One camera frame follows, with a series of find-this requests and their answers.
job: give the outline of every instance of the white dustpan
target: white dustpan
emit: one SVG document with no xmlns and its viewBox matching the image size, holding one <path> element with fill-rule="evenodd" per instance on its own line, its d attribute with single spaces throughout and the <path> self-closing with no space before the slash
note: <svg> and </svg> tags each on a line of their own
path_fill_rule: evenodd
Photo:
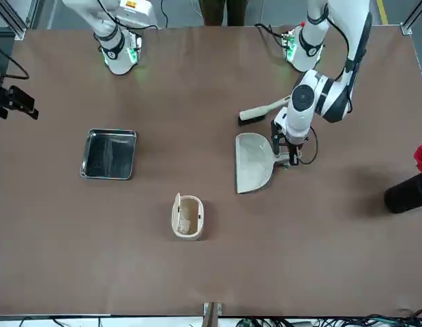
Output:
<svg viewBox="0 0 422 327">
<path fill-rule="evenodd" d="M 273 173 L 274 163 L 288 161 L 288 153 L 276 157 L 268 140 L 255 133 L 242 133 L 235 139 L 237 193 L 263 187 Z"/>
</svg>

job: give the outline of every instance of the white basket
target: white basket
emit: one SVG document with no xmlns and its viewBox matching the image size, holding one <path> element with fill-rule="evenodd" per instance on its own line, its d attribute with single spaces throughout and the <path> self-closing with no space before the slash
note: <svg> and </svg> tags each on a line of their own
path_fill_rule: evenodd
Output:
<svg viewBox="0 0 422 327">
<path fill-rule="evenodd" d="M 183 240 L 198 240 L 203 232 L 203 203 L 195 196 L 176 195 L 172 206 L 171 227 Z"/>
</svg>

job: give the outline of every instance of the silver tray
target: silver tray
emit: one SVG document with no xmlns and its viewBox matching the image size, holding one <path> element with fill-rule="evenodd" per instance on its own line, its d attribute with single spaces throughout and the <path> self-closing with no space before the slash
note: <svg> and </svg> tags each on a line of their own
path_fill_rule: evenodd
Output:
<svg viewBox="0 0 422 327">
<path fill-rule="evenodd" d="M 129 179 L 135 144 L 135 131 L 90 129 L 80 175 L 85 178 Z"/>
</svg>

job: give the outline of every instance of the white robotic arm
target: white robotic arm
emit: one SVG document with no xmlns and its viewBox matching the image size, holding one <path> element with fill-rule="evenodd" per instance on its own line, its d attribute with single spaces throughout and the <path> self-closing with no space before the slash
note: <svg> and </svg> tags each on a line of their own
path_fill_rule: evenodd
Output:
<svg viewBox="0 0 422 327">
<path fill-rule="evenodd" d="M 335 123 L 352 110 L 353 86 L 372 25 L 369 5 L 370 0 L 309 0 L 307 22 L 284 35 L 287 61 L 305 72 L 271 123 L 273 152 L 280 154 L 280 140 L 284 138 L 291 165 L 299 164 L 299 149 L 314 113 Z M 348 45 L 347 60 L 337 80 L 312 69 L 319 60 L 329 24 L 340 31 Z M 239 124 L 257 121 L 276 106 L 260 108 L 267 109 L 240 112 Z"/>
<path fill-rule="evenodd" d="M 155 13 L 147 0 L 63 0 L 93 28 L 95 37 L 102 46 L 105 64 L 112 73 L 124 75 L 138 63 L 141 38 L 121 28 L 157 26 Z"/>
</svg>

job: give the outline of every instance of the brown table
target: brown table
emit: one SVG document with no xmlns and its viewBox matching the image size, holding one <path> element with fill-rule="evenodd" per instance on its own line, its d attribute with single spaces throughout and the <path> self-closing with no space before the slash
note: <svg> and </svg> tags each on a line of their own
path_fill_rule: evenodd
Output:
<svg viewBox="0 0 422 327">
<path fill-rule="evenodd" d="M 422 209 L 383 191 L 417 173 L 422 77 L 412 40 L 374 27 L 343 122 L 316 117 L 315 164 L 235 193 L 238 111 L 290 94 L 296 73 L 255 28 L 146 31 L 142 63 L 104 67 L 91 32 L 31 31 L 14 57 L 39 121 L 0 120 L 0 314 L 385 315 L 422 309 Z M 333 31 L 318 70 L 346 56 Z M 130 181 L 86 180 L 89 129 L 134 129 Z M 305 156 L 312 154 L 306 147 Z M 201 198 L 202 241 L 170 226 L 177 192 Z"/>
</svg>

